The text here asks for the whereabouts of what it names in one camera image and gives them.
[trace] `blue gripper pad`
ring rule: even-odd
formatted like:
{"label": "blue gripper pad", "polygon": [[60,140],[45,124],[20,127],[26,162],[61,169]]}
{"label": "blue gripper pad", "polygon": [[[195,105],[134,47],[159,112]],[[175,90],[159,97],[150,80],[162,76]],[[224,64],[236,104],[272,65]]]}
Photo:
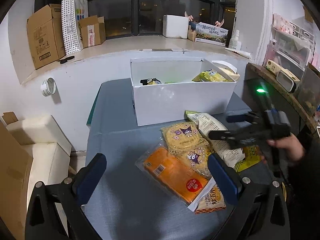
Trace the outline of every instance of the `blue gripper pad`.
{"label": "blue gripper pad", "polygon": [[97,153],[88,166],[79,170],[72,185],[79,206],[87,204],[107,167],[105,155]]}
{"label": "blue gripper pad", "polygon": [[228,167],[217,153],[209,155],[208,169],[217,182],[226,202],[237,205],[242,183],[235,170]]}

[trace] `window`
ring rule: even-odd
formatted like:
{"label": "window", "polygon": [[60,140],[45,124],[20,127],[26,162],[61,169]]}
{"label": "window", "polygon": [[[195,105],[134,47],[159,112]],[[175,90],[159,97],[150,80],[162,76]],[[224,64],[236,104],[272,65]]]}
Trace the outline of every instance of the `window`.
{"label": "window", "polygon": [[106,37],[132,33],[131,0],[90,0],[89,16],[104,16]]}
{"label": "window", "polygon": [[210,3],[199,0],[139,0],[139,33],[162,33],[163,16],[184,16],[210,22]]}
{"label": "window", "polygon": [[235,14],[236,14],[236,8],[235,7],[227,7],[223,6],[223,18],[224,18],[224,24],[223,28],[228,30],[228,37],[227,37],[227,45],[229,44],[229,41],[232,36],[232,30],[233,30],[233,24],[235,20]]}
{"label": "window", "polygon": [[[61,0],[35,0],[35,11]],[[222,26],[231,35],[236,0],[88,0],[89,16],[104,16],[107,38],[162,33],[163,16],[184,16],[214,25],[224,18]]]}

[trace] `snack bag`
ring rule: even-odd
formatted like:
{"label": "snack bag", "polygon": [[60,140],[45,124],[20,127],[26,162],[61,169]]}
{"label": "snack bag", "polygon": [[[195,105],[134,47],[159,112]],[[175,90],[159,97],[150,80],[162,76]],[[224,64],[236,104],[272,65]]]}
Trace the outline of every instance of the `snack bag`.
{"label": "snack bag", "polygon": [[242,148],[242,151],[244,152],[245,159],[242,161],[239,161],[236,164],[236,166],[234,167],[236,172],[243,171],[257,164],[260,161],[260,156],[258,155],[259,146],[257,145],[246,146]]}
{"label": "snack bag", "polygon": [[223,195],[216,184],[212,190],[204,196],[195,211],[196,214],[209,213],[221,209],[225,209],[227,206],[224,203]]}
{"label": "snack bag", "polygon": [[195,148],[176,153],[176,157],[186,166],[192,168],[195,172],[210,179],[212,177],[208,169],[208,157],[211,154],[210,145],[205,142]]}
{"label": "snack bag", "polygon": [[192,81],[194,82],[231,82],[232,80],[228,80],[214,69],[208,69],[206,71],[201,72],[197,75]]}
{"label": "snack bag", "polygon": [[244,159],[242,149],[230,150],[226,141],[210,140],[208,134],[211,130],[227,130],[227,128],[217,119],[209,114],[186,111],[189,120],[198,125],[199,131],[212,144],[213,150],[220,156],[228,167],[234,168],[237,162]]}
{"label": "snack bag", "polygon": [[156,78],[141,79],[141,80],[140,80],[140,83],[141,83],[143,86],[162,84],[161,81],[158,80],[158,79],[156,79]]}
{"label": "snack bag", "polygon": [[207,179],[169,154],[163,146],[146,158],[143,166],[154,178],[189,204],[208,183]]}
{"label": "snack bag", "polygon": [[206,142],[193,122],[177,123],[161,130],[169,152],[173,155]]}

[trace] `gray table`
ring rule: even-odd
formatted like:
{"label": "gray table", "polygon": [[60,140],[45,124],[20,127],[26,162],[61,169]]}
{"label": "gray table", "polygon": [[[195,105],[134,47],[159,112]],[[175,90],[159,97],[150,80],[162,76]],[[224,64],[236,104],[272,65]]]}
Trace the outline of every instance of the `gray table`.
{"label": "gray table", "polygon": [[[86,164],[96,153],[107,158],[107,169],[84,212],[102,239],[203,239],[217,232],[232,210],[195,215],[175,197],[149,180],[135,161],[161,137],[171,123],[137,126],[130,79],[101,85],[88,138]],[[245,113],[249,107],[233,93],[226,112]],[[228,129],[239,125],[215,117]],[[271,176],[260,162],[242,172],[254,182],[269,184]]]}

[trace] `human hand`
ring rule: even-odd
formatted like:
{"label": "human hand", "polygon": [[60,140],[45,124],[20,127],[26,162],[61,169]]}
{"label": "human hand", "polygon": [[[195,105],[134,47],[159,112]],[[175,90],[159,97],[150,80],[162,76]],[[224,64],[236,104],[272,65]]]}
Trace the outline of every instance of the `human hand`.
{"label": "human hand", "polygon": [[285,149],[288,155],[288,158],[291,161],[299,161],[305,154],[305,149],[295,137],[294,134],[291,134],[289,137],[282,138],[280,140],[267,140],[267,143],[276,148]]}

